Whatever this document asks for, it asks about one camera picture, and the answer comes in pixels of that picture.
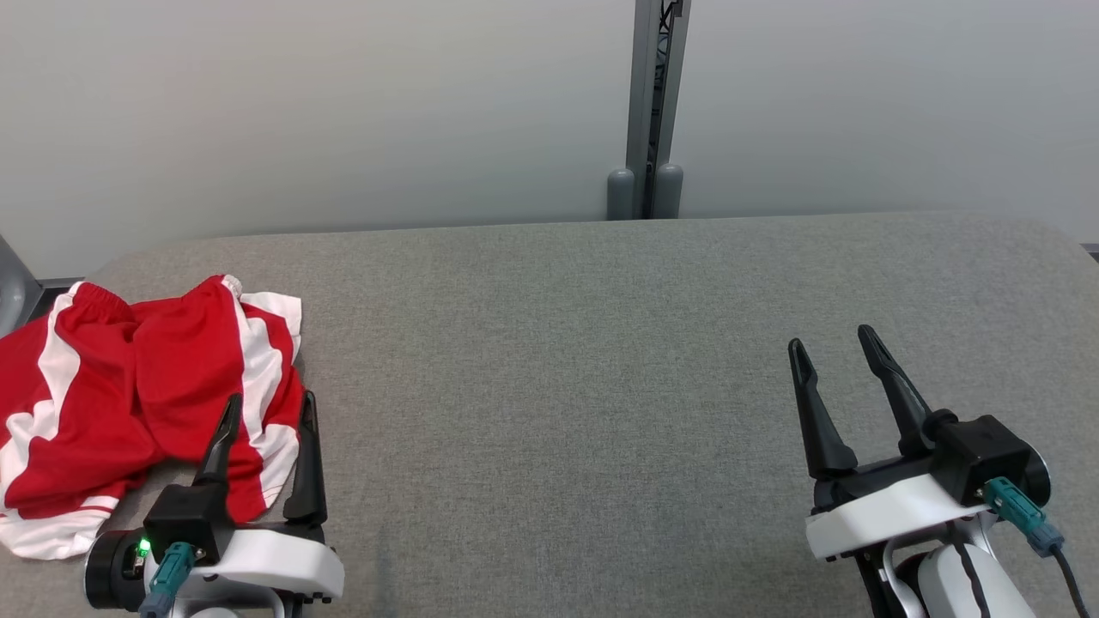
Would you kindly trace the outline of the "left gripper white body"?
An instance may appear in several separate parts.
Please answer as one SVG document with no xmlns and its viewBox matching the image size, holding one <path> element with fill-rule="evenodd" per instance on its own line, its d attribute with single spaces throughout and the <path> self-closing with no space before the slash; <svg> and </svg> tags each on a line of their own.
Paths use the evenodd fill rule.
<svg viewBox="0 0 1099 618">
<path fill-rule="evenodd" d="M 113 530 L 85 560 L 85 596 L 95 608 L 138 608 L 160 566 L 144 529 Z M 195 566 L 173 608 L 311 608 L 337 602 L 345 569 L 333 548 L 275 528 L 237 530 L 214 566 Z"/>
</svg>

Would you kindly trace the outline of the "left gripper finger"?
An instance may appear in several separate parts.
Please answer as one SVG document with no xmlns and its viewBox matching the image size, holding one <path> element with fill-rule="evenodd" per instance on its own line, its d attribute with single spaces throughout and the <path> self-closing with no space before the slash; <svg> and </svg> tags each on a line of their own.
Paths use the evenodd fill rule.
<svg viewBox="0 0 1099 618">
<path fill-rule="evenodd" d="M 237 439 L 242 406 L 243 395 L 240 391 L 227 396 L 225 408 L 217 422 L 215 434 L 209 440 L 203 461 L 197 467 L 195 486 L 227 485 L 227 467 L 232 446 Z"/>
<path fill-rule="evenodd" d="M 295 484 L 286 499 L 282 515 L 286 525 L 322 527 L 328 520 L 325 466 L 323 465 L 317 398 L 306 391 L 298 423 L 299 452 Z"/>
</svg>

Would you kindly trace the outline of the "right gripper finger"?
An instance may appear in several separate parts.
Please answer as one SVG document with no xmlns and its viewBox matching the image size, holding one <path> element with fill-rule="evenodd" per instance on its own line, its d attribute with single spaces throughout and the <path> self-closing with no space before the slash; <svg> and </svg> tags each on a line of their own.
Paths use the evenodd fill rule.
<svg viewBox="0 0 1099 618">
<path fill-rule="evenodd" d="M 918 391 L 882 339 L 868 324 L 861 324 L 857 336 L 867 365 L 890 402 L 896 427 L 900 434 L 898 449 L 904 457 L 926 455 L 933 450 L 933 442 L 923 432 L 923 424 L 931 413 L 926 400 Z"/>
<path fill-rule="evenodd" d="M 859 462 L 832 422 L 817 389 L 819 376 L 800 339 L 789 341 L 788 356 L 809 477 L 812 481 L 834 481 L 851 475 Z"/>
</svg>

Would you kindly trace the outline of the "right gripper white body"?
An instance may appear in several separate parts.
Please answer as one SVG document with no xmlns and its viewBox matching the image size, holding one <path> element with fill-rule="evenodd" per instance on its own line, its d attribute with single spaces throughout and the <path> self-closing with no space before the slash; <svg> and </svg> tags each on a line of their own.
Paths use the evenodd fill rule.
<svg viewBox="0 0 1099 618">
<path fill-rule="evenodd" d="M 812 470 L 813 509 L 804 536 L 820 560 L 955 523 L 988 551 L 990 514 L 950 496 L 930 473 L 932 459 L 891 457 L 851 470 Z"/>
</svg>

